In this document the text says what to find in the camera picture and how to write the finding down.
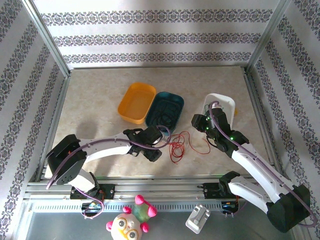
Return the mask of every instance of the toy face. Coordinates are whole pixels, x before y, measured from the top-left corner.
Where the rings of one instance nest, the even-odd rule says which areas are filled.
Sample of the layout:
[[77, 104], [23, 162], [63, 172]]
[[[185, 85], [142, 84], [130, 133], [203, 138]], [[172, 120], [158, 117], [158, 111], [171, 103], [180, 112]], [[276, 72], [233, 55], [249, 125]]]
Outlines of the toy face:
[[121, 213], [113, 220], [111, 236], [114, 240], [140, 240], [140, 222], [133, 214]]

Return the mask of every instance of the plastic bin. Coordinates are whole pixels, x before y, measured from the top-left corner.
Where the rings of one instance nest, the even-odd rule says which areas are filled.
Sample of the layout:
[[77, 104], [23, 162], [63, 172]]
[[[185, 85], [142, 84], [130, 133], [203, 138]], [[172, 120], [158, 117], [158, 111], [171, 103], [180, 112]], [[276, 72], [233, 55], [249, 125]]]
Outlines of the plastic bin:
[[166, 91], [159, 92], [145, 118], [145, 124], [148, 127], [163, 125], [172, 133], [177, 127], [184, 104], [184, 99], [179, 95]]
[[142, 82], [133, 83], [119, 104], [119, 115], [128, 122], [142, 124], [155, 95], [154, 86]]
[[232, 125], [234, 123], [234, 117], [235, 117], [235, 110], [236, 110], [236, 103], [235, 101], [225, 95], [217, 94], [217, 93], [210, 93], [205, 97], [203, 108], [202, 108], [202, 114], [205, 115], [206, 112], [209, 110], [209, 104], [213, 101], [219, 101], [222, 110], [225, 113], [226, 119], [228, 120], [228, 123], [230, 124], [230, 128], [232, 129]]

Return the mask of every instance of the orange plastic tray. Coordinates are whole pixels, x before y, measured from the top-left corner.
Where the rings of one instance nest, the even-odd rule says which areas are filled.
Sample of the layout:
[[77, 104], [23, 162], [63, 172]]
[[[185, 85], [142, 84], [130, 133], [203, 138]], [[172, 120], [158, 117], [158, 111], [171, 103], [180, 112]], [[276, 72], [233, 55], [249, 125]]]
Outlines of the orange plastic tray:
[[142, 82], [133, 83], [118, 107], [120, 116], [131, 123], [142, 124], [156, 96], [156, 89]]

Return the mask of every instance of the pink toy ball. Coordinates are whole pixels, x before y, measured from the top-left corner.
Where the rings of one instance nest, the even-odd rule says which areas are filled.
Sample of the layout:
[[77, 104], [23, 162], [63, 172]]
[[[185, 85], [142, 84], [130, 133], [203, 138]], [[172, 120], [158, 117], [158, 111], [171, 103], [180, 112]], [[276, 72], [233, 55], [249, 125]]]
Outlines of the pink toy ball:
[[145, 199], [144, 199], [143, 196], [141, 196], [141, 195], [135, 196], [135, 204], [141, 205], [141, 204], [143, 204], [144, 202], [145, 202]]
[[143, 231], [144, 233], [149, 232], [149, 225], [148, 225], [148, 223], [146, 223], [146, 222], [141, 223], [140, 227], [141, 227], [141, 229], [142, 229], [142, 231]]
[[105, 225], [105, 228], [110, 232], [112, 228], [113, 221], [108, 221]]
[[158, 211], [157, 211], [157, 209], [156, 209], [154, 206], [150, 206], [150, 207], [148, 208], [148, 216], [149, 216], [150, 218], [155, 217], [155, 216], [157, 215], [157, 213], [158, 213]]
[[125, 207], [123, 208], [123, 212], [126, 213], [126, 214], [131, 214], [131, 208], [128, 207], [128, 206], [125, 206]]

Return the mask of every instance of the patterned wallpaper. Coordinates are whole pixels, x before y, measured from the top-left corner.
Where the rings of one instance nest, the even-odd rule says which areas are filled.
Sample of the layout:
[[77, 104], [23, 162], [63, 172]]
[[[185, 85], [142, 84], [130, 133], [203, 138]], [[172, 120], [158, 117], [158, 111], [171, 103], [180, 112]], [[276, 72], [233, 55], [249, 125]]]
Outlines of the patterned wallpaper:
[[241, 65], [278, 0], [35, 0], [70, 68]]
[[0, 240], [19, 220], [64, 76], [19, 0], [0, 0]]
[[[283, 171], [310, 189], [320, 220], [320, 5], [288, 6], [252, 73]], [[320, 239], [320, 222], [309, 228]]]

